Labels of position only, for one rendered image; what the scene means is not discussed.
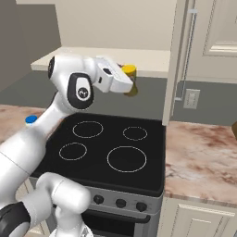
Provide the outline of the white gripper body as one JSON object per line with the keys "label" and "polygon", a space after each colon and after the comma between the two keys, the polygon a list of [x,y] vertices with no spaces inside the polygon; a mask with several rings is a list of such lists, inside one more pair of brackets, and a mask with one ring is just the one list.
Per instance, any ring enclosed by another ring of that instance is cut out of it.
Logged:
{"label": "white gripper body", "polygon": [[128,93],[133,81],[123,72],[119,65],[111,58],[107,57],[106,62],[111,69],[113,80],[110,86],[110,91],[113,93]]}

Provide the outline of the yellow-lidded turmeric jar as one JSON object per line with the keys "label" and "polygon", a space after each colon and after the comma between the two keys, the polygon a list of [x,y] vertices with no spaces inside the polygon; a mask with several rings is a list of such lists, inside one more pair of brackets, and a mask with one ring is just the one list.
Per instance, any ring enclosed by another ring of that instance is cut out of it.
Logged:
{"label": "yellow-lidded turmeric jar", "polygon": [[137,89],[137,86],[136,86],[137,68],[134,65],[124,65],[124,66],[121,67],[121,69],[133,82],[131,90],[128,93],[125,93],[125,95],[135,96],[138,93],[138,89]]}

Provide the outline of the open cream cabinet door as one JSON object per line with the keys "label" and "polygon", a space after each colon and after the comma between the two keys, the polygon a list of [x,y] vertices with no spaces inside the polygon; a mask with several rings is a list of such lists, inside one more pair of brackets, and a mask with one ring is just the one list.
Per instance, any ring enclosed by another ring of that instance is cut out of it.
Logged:
{"label": "open cream cabinet door", "polygon": [[177,0],[175,18],[173,24],[172,41],[170,47],[170,59],[168,67],[168,80],[163,110],[162,124],[168,126],[173,115],[176,102],[177,85],[183,82],[183,70],[192,24],[192,15],[189,9],[195,9],[195,0]]}

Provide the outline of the blue-lidded white mayonnaise jar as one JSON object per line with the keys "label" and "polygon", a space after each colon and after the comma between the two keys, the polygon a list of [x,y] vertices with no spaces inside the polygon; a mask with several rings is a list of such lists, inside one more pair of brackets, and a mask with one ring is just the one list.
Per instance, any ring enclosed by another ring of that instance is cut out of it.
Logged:
{"label": "blue-lidded white mayonnaise jar", "polygon": [[28,117],[25,118],[25,123],[27,125],[30,125],[30,124],[34,123],[36,120],[37,120],[36,115],[29,115]]}

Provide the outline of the closed cream cabinet door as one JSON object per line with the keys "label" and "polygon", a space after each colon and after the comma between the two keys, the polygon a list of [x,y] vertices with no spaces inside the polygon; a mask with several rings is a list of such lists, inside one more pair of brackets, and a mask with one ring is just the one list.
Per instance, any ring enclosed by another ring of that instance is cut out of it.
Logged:
{"label": "closed cream cabinet door", "polygon": [[187,80],[237,84],[237,0],[196,0]]}

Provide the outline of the cream base cabinet door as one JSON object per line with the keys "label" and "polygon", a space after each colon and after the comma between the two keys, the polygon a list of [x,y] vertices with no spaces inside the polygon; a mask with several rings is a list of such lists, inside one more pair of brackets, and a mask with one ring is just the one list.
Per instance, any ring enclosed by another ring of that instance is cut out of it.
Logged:
{"label": "cream base cabinet door", "polygon": [[157,237],[234,237],[237,208],[163,198]]}

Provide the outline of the black hob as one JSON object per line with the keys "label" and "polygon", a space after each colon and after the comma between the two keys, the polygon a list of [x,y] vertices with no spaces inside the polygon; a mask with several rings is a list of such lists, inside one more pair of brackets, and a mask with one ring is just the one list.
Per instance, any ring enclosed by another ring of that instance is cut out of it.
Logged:
{"label": "black hob", "polygon": [[89,187],[159,196],[165,150],[166,128],[159,120],[77,113],[51,135],[32,176],[49,171]]}

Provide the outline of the brown object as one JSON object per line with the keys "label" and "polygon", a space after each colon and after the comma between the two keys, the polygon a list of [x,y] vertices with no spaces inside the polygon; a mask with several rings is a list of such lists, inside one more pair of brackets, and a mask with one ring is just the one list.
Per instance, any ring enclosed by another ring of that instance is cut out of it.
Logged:
{"label": "brown object", "polygon": [[231,125],[231,130],[235,136],[235,139],[237,140],[237,121],[235,121],[232,125]]}

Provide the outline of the grey oven front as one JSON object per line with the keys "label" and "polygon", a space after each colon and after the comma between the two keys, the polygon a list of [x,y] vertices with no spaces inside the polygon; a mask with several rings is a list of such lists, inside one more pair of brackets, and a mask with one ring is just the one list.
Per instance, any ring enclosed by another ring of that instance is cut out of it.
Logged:
{"label": "grey oven front", "polygon": [[64,175],[92,194],[82,214],[95,235],[156,237],[164,192],[164,178],[149,174],[98,172]]}

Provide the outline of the open cream wall cabinet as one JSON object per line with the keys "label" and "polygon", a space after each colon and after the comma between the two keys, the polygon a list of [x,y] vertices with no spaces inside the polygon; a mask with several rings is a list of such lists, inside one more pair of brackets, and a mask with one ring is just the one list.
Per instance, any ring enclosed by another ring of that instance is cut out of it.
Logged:
{"label": "open cream wall cabinet", "polygon": [[61,46],[31,64],[46,70],[51,56],[110,56],[133,64],[140,77],[166,78],[177,0],[55,0]]}

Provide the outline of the grey wall socket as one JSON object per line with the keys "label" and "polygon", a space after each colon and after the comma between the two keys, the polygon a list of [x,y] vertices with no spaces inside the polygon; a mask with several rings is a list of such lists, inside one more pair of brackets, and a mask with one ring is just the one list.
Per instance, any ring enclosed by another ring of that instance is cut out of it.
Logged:
{"label": "grey wall socket", "polygon": [[200,91],[195,89],[187,89],[184,98],[184,108],[196,109],[199,100]]}

